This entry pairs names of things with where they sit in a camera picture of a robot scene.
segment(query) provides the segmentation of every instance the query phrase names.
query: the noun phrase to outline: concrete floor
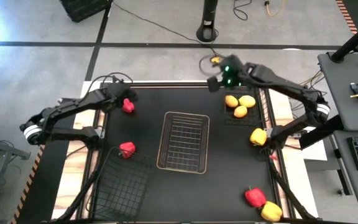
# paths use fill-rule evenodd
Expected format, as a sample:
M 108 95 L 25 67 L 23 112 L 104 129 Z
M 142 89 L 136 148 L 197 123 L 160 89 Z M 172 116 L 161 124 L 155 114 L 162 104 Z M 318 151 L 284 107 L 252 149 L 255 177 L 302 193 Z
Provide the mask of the concrete floor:
M 195 39 L 200 24 L 202 0 L 117 1 L 138 15 Z M 279 0 L 273 0 L 276 10 Z M 219 44 L 341 45 L 352 34 L 335 0 L 289 0 L 275 18 L 266 15 L 263 1 L 254 0 L 244 10 L 248 21 L 232 13 L 232 1 L 220 1 L 216 15 Z M 103 12 L 75 24 L 59 1 L 0 0 L 0 41 L 5 42 L 96 42 Z M 140 21 L 113 6 L 103 42 L 188 43 L 188 40 Z M 317 50 L 231 50 L 245 62 L 263 63 L 278 75 L 301 82 L 318 70 Z M 29 146 L 19 125 L 60 97 L 79 97 L 90 62 L 92 47 L 0 46 L 0 139 L 34 152 L 28 161 L 14 160 L 0 190 L 0 221 L 10 221 L 33 165 L 36 147 Z M 208 49 L 101 48 L 92 78 L 109 72 L 124 72 L 135 80 L 202 80 L 198 60 Z M 328 91 L 325 82 L 317 85 Z M 333 112 L 336 109 L 328 93 Z M 335 172 L 310 172 L 320 217 L 325 220 L 358 222 L 354 196 L 339 197 Z

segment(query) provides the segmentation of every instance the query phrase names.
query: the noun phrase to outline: wire basket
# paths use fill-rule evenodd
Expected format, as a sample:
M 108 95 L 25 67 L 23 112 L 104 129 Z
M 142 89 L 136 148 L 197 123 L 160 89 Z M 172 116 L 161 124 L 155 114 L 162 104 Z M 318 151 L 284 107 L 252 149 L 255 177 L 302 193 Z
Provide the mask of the wire basket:
M 119 153 L 118 148 L 109 152 L 86 209 L 96 219 L 134 222 L 154 165 L 148 157 L 140 154 L 124 159 Z
M 228 107 L 224 102 L 226 124 L 262 127 L 264 123 L 269 121 L 266 92 L 264 89 L 254 88 L 251 86 L 237 86 L 226 89 L 226 95 L 232 95 L 237 99 L 244 95 L 249 95 L 254 97 L 256 100 L 256 105 L 248 108 L 247 115 L 243 118 L 236 118 L 234 116 L 235 108 Z
M 80 22 L 96 13 L 107 9 L 112 0 L 60 0 L 68 17 L 73 22 Z

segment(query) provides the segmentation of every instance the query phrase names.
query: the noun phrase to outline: plastic crate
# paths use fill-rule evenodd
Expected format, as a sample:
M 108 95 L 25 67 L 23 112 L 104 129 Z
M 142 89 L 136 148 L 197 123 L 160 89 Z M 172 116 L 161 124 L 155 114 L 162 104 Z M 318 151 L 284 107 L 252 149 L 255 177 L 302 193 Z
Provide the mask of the plastic crate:
M 60 0 L 68 17 L 73 22 L 80 22 L 96 13 L 107 9 L 112 0 Z

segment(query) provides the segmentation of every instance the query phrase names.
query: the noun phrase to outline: yellow bell pepper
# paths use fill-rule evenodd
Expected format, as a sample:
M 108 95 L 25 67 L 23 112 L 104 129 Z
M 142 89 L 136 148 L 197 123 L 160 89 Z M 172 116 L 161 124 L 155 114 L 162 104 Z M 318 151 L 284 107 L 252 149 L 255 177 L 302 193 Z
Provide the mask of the yellow bell pepper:
M 267 133 L 266 131 L 257 128 L 252 132 L 249 140 L 255 145 L 263 146 L 267 140 Z
M 283 215 L 283 210 L 273 202 L 266 201 L 264 209 L 262 209 L 261 216 L 270 222 L 278 222 Z

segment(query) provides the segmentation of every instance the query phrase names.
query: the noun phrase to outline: yellow fruit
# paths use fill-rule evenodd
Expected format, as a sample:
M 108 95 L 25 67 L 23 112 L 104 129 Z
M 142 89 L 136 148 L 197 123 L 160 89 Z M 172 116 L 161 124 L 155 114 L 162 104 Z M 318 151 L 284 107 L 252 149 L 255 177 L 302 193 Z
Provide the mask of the yellow fruit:
M 226 96 L 224 101 L 226 102 L 226 105 L 231 108 L 235 108 L 239 104 L 236 97 L 231 96 L 231 95 Z
M 239 106 L 234 110 L 234 116 L 236 118 L 243 118 L 247 114 L 248 110 L 245 106 Z
M 273 202 L 267 201 L 264 208 L 262 209 L 261 216 L 270 222 L 278 222 L 283 215 L 283 210 L 274 204 Z
M 255 98 L 252 96 L 242 96 L 239 100 L 241 106 L 245 106 L 247 108 L 253 107 L 256 104 Z
M 255 145 L 263 146 L 267 140 L 267 133 L 266 133 L 266 131 L 264 131 L 260 128 L 257 128 L 254 130 L 254 132 L 252 132 L 249 140 L 252 143 L 254 143 Z

